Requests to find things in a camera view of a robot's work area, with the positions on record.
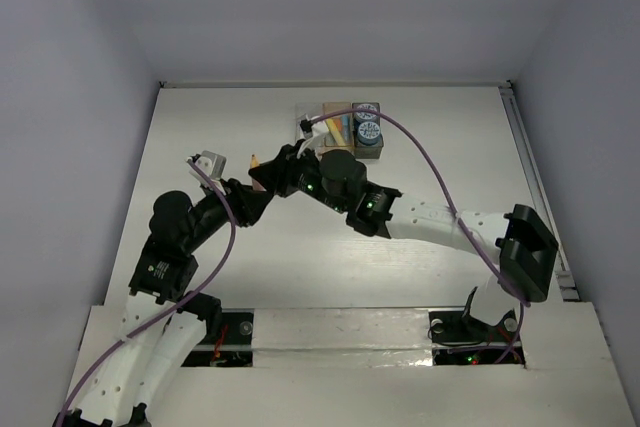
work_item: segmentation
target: white wall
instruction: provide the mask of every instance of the white wall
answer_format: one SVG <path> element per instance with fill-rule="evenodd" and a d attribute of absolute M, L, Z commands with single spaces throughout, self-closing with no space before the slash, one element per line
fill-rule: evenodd
<path fill-rule="evenodd" d="M 121 0 L 163 80 L 513 78 L 562 0 Z"/>
<path fill-rule="evenodd" d="M 103 298 L 157 82 L 113 0 L 0 12 L 0 423 L 33 427 Z"/>
<path fill-rule="evenodd" d="M 640 0 L 569 0 L 517 96 L 578 287 L 640 419 Z"/>

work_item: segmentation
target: cylindrical container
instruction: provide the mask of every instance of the cylindrical container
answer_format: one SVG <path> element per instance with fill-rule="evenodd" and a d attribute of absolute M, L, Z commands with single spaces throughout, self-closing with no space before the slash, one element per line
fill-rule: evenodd
<path fill-rule="evenodd" d="M 375 112 L 380 112 L 380 104 L 377 102 L 360 102 L 354 103 L 351 105 L 352 109 L 367 109 L 370 110 L 371 113 L 368 112 L 354 112 L 353 120 L 354 127 L 357 129 L 358 126 L 363 122 L 375 122 L 380 125 L 380 117 L 375 115 Z"/>
<path fill-rule="evenodd" d="M 362 145 L 375 145 L 381 139 L 380 126 L 372 121 L 360 123 L 357 130 L 357 139 Z"/>

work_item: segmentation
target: robotic arm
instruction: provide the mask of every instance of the robotic arm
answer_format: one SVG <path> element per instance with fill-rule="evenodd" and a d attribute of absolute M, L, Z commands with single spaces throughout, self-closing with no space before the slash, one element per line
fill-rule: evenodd
<path fill-rule="evenodd" d="M 476 251 L 446 206 L 427 204 L 397 189 L 367 180 L 366 167 L 346 151 L 334 150 L 318 160 L 305 150 L 305 140 L 285 145 L 278 155 L 249 171 L 264 192 L 235 179 L 220 186 L 239 227 L 254 225 L 274 196 L 301 191 L 339 213 L 366 236 L 416 239 L 471 253 Z M 207 175 L 218 178 L 220 158 L 207 155 L 193 161 Z M 153 406 L 169 385 L 188 353 L 205 337 L 220 335 L 221 307 L 214 297 L 198 294 L 167 323 L 158 322 L 135 339 L 127 333 L 183 298 L 198 264 L 193 252 L 229 219 L 216 195 L 201 181 L 205 197 L 195 206 L 183 192 L 160 196 L 149 223 L 151 234 L 129 284 L 130 295 L 117 338 L 125 345 L 112 354 L 90 380 L 87 392 L 64 427 L 145 425 L 153 420 Z M 558 243 L 535 211 L 516 205 L 508 214 L 466 211 L 459 214 L 502 275 L 530 302 L 546 300 Z M 482 325 L 500 322 L 513 298 L 498 283 L 471 293 L 467 315 Z M 504 308 L 473 309 L 487 296 L 502 296 Z"/>

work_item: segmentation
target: yellow object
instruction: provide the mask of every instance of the yellow object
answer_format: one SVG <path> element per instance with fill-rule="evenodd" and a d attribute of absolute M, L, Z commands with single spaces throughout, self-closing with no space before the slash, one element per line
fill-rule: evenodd
<path fill-rule="evenodd" d="M 329 127 L 329 132 L 331 132 L 331 135 L 336 141 L 336 144 L 338 144 L 338 146 L 340 147 L 346 147 L 347 143 L 345 142 L 344 137 L 342 137 L 342 134 L 340 133 L 340 129 L 338 129 L 338 126 L 333 121 L 333 119 L 327 119 L 325 120 L 325 122 L 327 123 L 327 126 Z"/>
<path fill-rule="evenodd" d="M 252 154 L 251 162 L 249 163 L 249 168 L 253 169 L 254 167 L 258 167 L 259 165 L 260 165 L 260 162 L 258 162 L 258 158 L 255 156 L 255 154 Z M 262 187 L 258 182 L 256 182 L 253 179 L 251 179 L 251 186 L 253 187 L 253 190 L 262 191 L 262 192 L 264 192 L 265 190 L 264 187 Z"/>

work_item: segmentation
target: white wooden board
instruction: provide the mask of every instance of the white wooden board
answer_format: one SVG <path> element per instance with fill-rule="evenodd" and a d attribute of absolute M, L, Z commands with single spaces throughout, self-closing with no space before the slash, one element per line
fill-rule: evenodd
<path fill-rule="evenodd" d="M 420 362 L 419 353 L 431 351 L 421 315 L 258 311 L 256 344 L 272 355 L 258 352 L 256 367 L 180 369 L 151 420 L 154 427 L 633 427 L 591 304 L 532 307 L 522 331 L 526 369 L 432 366 L 428 354 Z M 120 317 L 118 308 L 92 309 L 73 382 L 113 342 Z M 395 339 L 375 325 L 389 322 Z M 409 348 L 379 362 L 387 347 L 399 345 Z"/>
<path fill-rule="evenodd" d="M 424 143 L 459 208 L 501 212 L 518 202 L 531 204 L 495 87 L 164 89 L 106 304 L 124 302 L 154 200 L 173 189 L 201 198 L 184 162 L 188 155 L 204 149 L 223 154 L 225 176 L 249 182 L 251 154 L 266 161 L 292 142 L 297 102 L 364 100 L 380 102 Z M 385 147 L 380 161 L 368 163 L 369 178 L 444 203 L 415 147 L 388 123 L 382 128 Z M 228 236 L 225 227 L 196 253 L 200 269 L 194 284 L 217 264 Z M 256 226 L 239 232 L 228 264 L 206 292 L 220 297 L 226 308 L 461 305 L 475 285 L 484 283 L 486 271 L 471 254 L 360 236 L 335 212 L 296 194 L 275 199 Z"/>

